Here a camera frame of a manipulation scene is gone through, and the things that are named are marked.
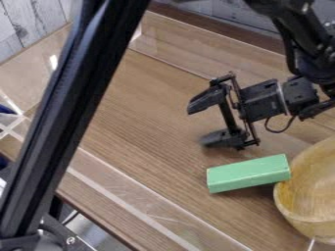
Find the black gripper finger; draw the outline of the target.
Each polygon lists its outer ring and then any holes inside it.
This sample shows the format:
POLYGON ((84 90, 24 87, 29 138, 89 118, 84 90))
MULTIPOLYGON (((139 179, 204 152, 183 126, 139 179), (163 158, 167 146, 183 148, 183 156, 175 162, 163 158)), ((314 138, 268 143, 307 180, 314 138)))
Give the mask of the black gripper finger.
POLYGON ((210 107, 223 104, 226 96, 227 90, 223 87, 210 87, 190 100, 187 114, 196 114, 207 110, 210 107))
POLYGON ((206 147, 242 147, 248 137, 243 129, 230 131, 227 128, 216 130, 200 138, 200 144, 206 147))

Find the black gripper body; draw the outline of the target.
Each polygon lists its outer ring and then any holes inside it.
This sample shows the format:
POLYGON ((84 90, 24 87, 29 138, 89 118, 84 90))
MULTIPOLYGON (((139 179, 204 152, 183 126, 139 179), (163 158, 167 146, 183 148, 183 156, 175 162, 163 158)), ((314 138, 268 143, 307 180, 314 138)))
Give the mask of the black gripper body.
POLYGON ((212 86, 220 86, 227 90, 224 103, 216 105, 220 109, 220 113, 226 123, 226 128, 230 131, 243 129, 248 134, 243 146, 234 148, 236 151, 240 151, 248 146, 258 145, 260 143, 260 139, 256 136, 254 125, 247 121, 247 118, 240 114, 242 108, 240 108, 240 98, 239 98, 239 86, 236 82, 235 73, 228 72, 226 75, 214 78, 210 81, 210 87, 212 86))

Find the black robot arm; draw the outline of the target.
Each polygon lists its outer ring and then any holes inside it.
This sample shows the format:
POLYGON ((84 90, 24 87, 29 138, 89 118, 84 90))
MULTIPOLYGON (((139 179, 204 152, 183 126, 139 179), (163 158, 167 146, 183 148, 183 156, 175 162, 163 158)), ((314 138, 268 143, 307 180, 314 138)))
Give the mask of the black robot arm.
MULTIPOLYGON (((303 89, 320 85, 328 99, 310 96, 287 102, 282 96, 238 96, 246 124, 288 112, 308 119, 335 105, 335 24, 312 10, 314 0, 244 0, 268 17, 286 47, 287 65, 303 89)), ((69 161, 97 110, 138 24, 151 0, 83 0, 35 114, 33 123, 11 168, 0 196, 0 239, 37 234, 69 161)))

